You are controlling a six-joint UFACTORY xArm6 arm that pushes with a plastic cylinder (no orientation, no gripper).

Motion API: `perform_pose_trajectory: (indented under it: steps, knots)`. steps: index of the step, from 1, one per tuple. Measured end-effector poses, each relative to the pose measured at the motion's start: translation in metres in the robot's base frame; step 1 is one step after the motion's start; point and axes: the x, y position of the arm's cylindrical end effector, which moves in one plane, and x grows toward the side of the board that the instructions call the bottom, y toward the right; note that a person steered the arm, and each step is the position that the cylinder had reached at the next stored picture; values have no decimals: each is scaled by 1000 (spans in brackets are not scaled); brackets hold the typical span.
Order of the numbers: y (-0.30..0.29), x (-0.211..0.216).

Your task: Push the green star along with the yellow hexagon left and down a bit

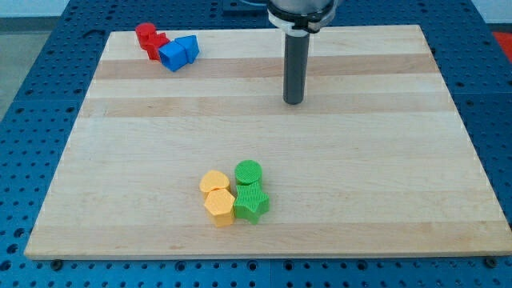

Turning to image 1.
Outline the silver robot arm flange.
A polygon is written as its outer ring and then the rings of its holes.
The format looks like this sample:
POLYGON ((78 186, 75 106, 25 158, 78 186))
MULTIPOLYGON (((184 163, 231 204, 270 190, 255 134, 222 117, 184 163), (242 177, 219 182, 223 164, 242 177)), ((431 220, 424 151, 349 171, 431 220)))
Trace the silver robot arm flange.
POLYGON ((339 0, 268 0, 269 21, 291 37, 318 33, 332 22, 339 0))

